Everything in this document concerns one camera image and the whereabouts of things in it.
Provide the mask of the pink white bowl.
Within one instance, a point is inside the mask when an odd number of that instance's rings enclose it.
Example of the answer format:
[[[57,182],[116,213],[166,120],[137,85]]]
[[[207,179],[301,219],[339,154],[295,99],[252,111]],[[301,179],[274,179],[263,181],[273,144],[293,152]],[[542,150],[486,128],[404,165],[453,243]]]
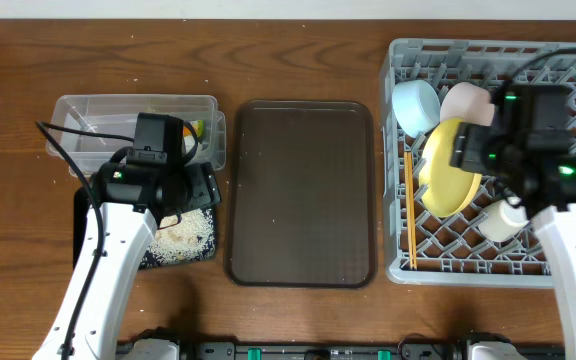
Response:
[[[443,99],[440,121],[460,118],[466,122],[490,126],[495,115],[489,91],[468,82],[453,86]]]

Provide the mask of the rice food scraps pile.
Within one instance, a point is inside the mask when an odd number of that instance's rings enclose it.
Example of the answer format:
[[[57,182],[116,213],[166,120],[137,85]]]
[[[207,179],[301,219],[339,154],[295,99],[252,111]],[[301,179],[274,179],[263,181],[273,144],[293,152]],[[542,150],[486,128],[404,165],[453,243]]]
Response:
[[[216,222],[212,208],[198,209],[164,218],[162,229],[142,257],[139,269],[175,266],[203,261],[216,251]]]

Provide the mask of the yellow plate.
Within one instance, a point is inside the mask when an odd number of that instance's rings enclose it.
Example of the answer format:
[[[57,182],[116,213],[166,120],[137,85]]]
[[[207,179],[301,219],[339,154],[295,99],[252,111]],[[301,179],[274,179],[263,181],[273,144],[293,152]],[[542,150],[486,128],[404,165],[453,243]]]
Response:
[[[450,165],[453,143],[462,123],[460,118],[440,122],[422,152],[425,163],[419,172],[419,186],[427,188],[421,200],[435,217],[445,218],[461,212],[472,202],[482,180],[481,174]]]

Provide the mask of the green orange snack wrapper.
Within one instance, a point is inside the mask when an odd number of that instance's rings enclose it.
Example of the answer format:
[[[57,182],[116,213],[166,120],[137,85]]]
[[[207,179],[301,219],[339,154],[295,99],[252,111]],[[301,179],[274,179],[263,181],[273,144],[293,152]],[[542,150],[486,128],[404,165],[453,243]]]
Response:
[[[190,131],[189,127],[193,128],[193,131],[196,137],[193,137],[192,132]],[[193,142],[197,140],[199,143],[203,141],[204,137],[204,121],[203,120],[193,120],[193,121],[186,121],[183,127],[183,138],[185,142]]]

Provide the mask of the white cup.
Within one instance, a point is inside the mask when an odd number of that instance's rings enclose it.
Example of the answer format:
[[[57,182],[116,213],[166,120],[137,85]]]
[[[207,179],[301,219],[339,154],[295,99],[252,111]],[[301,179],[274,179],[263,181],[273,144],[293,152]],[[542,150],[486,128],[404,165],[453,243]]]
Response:
[[[518,234],[529,220],[518,197],[511,196],[482,210],[486,218],[477,226],[479,232],[493,242],[504,242]]]

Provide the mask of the light blue bowl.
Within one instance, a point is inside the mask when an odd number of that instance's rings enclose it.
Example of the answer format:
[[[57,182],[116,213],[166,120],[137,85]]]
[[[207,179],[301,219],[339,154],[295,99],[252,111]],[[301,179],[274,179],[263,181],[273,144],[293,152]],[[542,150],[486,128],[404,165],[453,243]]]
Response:
[[[424,80],[394,86],[392,111],[404,133],[416,138],[434,129],[440,121],[440,102],[434,88]]]

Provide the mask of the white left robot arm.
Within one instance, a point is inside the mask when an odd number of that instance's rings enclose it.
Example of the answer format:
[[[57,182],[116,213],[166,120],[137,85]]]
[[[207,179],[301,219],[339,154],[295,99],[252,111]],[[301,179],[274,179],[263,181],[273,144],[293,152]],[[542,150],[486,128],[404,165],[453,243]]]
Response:
[[[93,177],[82,248],[38,359],[112,359],[142,257],[163,218],[221,197],[210,163],[105,163]]]

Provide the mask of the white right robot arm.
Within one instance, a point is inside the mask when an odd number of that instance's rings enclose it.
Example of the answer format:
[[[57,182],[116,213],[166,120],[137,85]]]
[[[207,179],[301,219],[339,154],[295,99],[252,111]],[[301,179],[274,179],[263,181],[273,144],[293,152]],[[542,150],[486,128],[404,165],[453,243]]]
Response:
[[[450,164],[492,175],[519,199],[554,281],[565,356],[576,359],[576,155],[566,131],[496,134],[459,125]]]

